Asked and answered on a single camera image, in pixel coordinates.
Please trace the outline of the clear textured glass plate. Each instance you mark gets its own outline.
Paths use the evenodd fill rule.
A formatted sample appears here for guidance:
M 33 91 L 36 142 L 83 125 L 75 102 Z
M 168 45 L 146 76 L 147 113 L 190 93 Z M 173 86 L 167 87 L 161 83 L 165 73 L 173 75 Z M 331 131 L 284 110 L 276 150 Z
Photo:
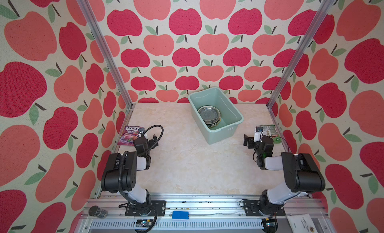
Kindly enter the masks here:
M 213 106 L 203 106 L 198 110 L 199 115 L 206 124 L 214 124 L 221 118 L 220 111 Z

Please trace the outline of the cream plate with bamboo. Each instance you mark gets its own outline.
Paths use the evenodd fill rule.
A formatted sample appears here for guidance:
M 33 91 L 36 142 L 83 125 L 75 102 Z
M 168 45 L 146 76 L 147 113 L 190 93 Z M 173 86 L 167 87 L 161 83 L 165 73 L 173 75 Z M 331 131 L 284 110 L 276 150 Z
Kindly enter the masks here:
M 213 127 L 218 126 L 220 122 L 221 122 L 221 121 L 219 120 L 219 121 L 217 121 L 217 122 L 215 122 L 215 123 L 212 123 L 212 124 L 206 124 L 206 126 L 207 126 L 208 128 L 213 128 Z

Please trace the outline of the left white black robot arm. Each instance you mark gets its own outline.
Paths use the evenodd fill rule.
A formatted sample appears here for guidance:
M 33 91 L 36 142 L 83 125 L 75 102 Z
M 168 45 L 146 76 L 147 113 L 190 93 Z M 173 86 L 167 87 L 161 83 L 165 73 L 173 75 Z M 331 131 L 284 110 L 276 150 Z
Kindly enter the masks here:
M 109 156 L 101 179 L 103 192 L 120 193 L 132 204 L 151 205 L 149 192 L 138 184 L 138 171 L 148 170 L 152 159 L 151 149 L 157 147 L 158 138 L 153 139 L 141 136 L 133 141 L 135 151 L 126 151 L 123 154 L 113 153 Z

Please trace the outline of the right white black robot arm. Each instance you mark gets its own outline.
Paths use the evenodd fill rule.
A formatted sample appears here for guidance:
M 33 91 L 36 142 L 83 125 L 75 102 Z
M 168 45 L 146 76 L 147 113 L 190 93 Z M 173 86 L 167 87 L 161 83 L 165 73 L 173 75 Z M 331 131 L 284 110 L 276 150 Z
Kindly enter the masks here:
M 266 135 L 259 140 L 244 135 L 243 145 L 254 150 L 253 159 L 260 169 L 281 170 L 284 173 L 284 182 L 263 191 L 260 202 L 264 205 L 284 205 L 292 198 L 325 189 L 325 179 L 311 154 L 282 152 L 279 156 L 273 156 L 274 141 Z

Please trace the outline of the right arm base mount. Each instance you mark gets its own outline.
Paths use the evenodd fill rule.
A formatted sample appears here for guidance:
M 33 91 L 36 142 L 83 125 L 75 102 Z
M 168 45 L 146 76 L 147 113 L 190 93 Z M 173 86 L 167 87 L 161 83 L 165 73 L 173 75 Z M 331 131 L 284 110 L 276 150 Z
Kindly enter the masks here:
M 284 217 L 286 215 L 283 205 L 274 205 L 268 201 L 242 199 L 239 206 L 244 209 L 247 217 Z

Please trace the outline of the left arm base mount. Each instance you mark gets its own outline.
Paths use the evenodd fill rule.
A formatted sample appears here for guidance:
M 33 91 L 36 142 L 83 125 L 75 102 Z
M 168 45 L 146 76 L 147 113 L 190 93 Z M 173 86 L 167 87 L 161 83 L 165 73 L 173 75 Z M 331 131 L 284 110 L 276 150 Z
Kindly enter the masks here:
M 127 217 L 164 217 L 166 201 L 152 201 L 151 206 L 146 204 L 128 204 L 125 216 Z

